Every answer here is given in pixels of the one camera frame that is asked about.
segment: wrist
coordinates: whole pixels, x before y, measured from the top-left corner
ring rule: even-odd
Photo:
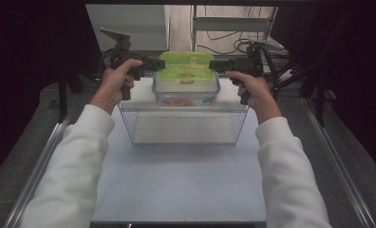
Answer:
[[[282,116],[280,108],[272,96],[254,99],[252,108],[256,113],[258,124],[262,124],[271,118]]]
[[[101,108],[111,115],[114,107],[118,104],[117,94],[99,88],[94,97],[91,99],[90,104]]]

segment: green container lid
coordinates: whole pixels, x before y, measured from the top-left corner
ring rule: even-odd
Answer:
[[[162,80],[210,80],[215,71],[209,68],[212,54],[193,51],[166,51],[160,59],[165,69],[159,71]]]

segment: hand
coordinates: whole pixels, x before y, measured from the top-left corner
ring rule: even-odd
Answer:
[[[237,71],[227,71],[226,74],[244,83],[244,85],[238,85],[238,96],[241,96],[247,90],[250,92],[251,96],[248,99],[248,106],[256,112],[259,124],[264,123],[268,119],[282,116],[265,79],[255,78],[254,76]]]
[[[134,78],[126,75],[126,72],[130,68],[140,65],[142,65],[142,61],[129,59],[116,69],[108,68],[104,72],[102,85],[90,101],[90,104],[103,109],[111,115],[115,105],[122,101],[122,85],[134,86]]]

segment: white surface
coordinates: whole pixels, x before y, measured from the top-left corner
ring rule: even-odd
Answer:
[[[116,30],[131,36],[130,50],[168,49],[168,6],[164,5],[98,5],[86,4],[100,50],[115,46],[115,41],[100,28]]]
[[[236,145],[133,145],[118,110],[113,118],[93,221],[266,219],[252,110]]]

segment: white sleeve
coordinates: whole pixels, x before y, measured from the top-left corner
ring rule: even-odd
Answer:
[[[21,227],[89,227],[107,137],[114,120],[102,109],[86,105],[57,146]]]
[[[283,117],[256,129],[267,226],[330,227],[310,161]]]

